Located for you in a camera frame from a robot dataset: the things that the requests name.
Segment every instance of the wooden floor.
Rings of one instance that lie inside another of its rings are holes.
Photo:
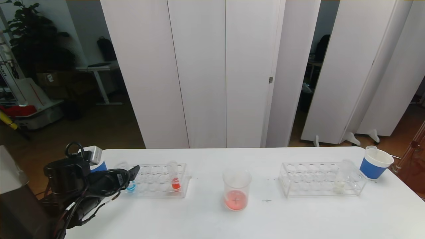
[[[102,149],[145,147],[130,101],[126,98],[118,100],[124,104],[97,105],[77,121],[63,119],[37,132],[30,132],[30,142],[0,124],[0,145],[6,145],[12,157],[28,175],[29,186],[34,193],[41,192],[47,184],[43,167],[63,158],[65,146],[71,141],[78,141],[83,146],[96,145]],[[313,146],[312,142],[300,141],[305,119],[306,113],[297,114],[290,147]],[[402,156],[424,120],[425,109],[409,106],[392,136],[381,137],[378,148],[392,155]],[[367,136],[357,138],[362,147],[373,144],[373,140]],[[338,146],[351,146],[351,143],[343,142]]]

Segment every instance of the black backpack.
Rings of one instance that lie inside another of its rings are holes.
[[[112,42],[104,37],[100,37],[97,41],[100,51],[102,52],[104,61],[116,60],[115,51],[113,50]]]
[[[317,44],[316,53],[314,59],[319,62],[323,62],[325,59],[326,49],[328,48],[329,38],[331,35],[324,35],[320,42]]]

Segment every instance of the white partition wall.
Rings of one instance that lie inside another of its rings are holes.
[[[146,148],[188,148],[167,1],[101,3]]]
[[[394,49],[400,38],[406,18],[409,14],[413,1],[396,1],[394,5],[393,14],[388,23],[387,30],[381,42],[381,46],[375,57],[375,61],[370,69],[369,76],[363,87],[360,98],[356,104],[354,113],[347,126],[346,132],[357,133],[360,123],[362,122],[366,111],[377,91],[382,77],[393,55]]]
[[[226,147],[225,0],[168,0],[190,148]]]
[[[306,71],[320,0],[285,4],[266,147],[287,147]]]
[[[425,75],[425,2],[413,1],[392,58],[357,131],[390,136]]]
[[[261,146],[281,4],[284,0],[226,1],[228,148]]]
[[[285,0],[101,2],[147,148],[265,144]]]
[[[338,144],[382,42],[395,0],[342,0],[301,139]]]

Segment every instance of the table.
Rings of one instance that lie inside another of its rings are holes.
[[[128,198],[102,207],[67,239],[423,239],[425,203],[389,170],[349,197],[285,198],[278,173],[282,162],[336,162],[360,165],[360,147],[110,149],[108,168],[123,160],[187,163],[193,178],[184,199]],[[222,171],[245,166],[252,174],[247,208],[229,211],[222,203]]]
[[[119,69],[118,61],[110,61],[109,65],[103,65],[103,66],[82,66],[82,67],[76,67],[75,69],[78,71],[92,71],[94,74],[94,77],[96,78],[97,85],[99,86],[100,94],[102,94],[103,100],[105,103],[98,103],[97,105],[122,105],[122,102],[109,102],[108,95],[106,94],[105,88],[102,83],[102,79],[100,78],[99,71],[111,71],[115,69]]]
[[[315,61],[315,60],[308,60],[307,64],[312,66],[312,71],[310,73],[310,81],[311,81],[313,79],[313,72],[315,70],[315,66],[322,67],[323,62],[319,62],[319,61]]]

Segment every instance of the yellow handle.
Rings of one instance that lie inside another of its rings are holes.
[[[7,117],[7,115],[3,113],[3,111],[0,111],[0,120],[3,121],[5,124],[9,125],[9,127],[11,127],[12,129],[18,128],[18,125],[13,123],[13,121],[9,117]]]

